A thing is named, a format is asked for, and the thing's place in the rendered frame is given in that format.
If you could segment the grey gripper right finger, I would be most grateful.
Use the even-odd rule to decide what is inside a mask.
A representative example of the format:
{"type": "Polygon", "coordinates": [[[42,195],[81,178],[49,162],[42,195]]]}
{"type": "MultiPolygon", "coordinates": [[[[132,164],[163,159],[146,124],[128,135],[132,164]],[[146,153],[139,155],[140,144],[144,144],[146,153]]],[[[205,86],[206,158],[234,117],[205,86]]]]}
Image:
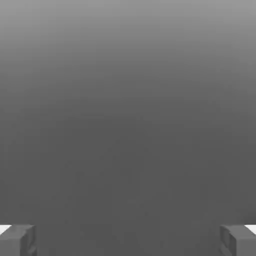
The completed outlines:
{"type": "Polygon", "coordinates": [[[256,224],[221,225],[219,256],[256,256],[256,224]]]}

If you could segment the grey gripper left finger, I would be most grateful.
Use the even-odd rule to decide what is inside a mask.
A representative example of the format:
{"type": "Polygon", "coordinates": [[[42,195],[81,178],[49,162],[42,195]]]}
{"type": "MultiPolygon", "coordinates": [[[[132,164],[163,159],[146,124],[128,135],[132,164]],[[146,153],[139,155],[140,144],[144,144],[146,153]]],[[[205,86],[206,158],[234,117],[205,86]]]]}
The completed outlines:
{"type": "Polygon", "coordinates": [[[0,256],[38,256],[37,227],[0,224],[0,256]]]}

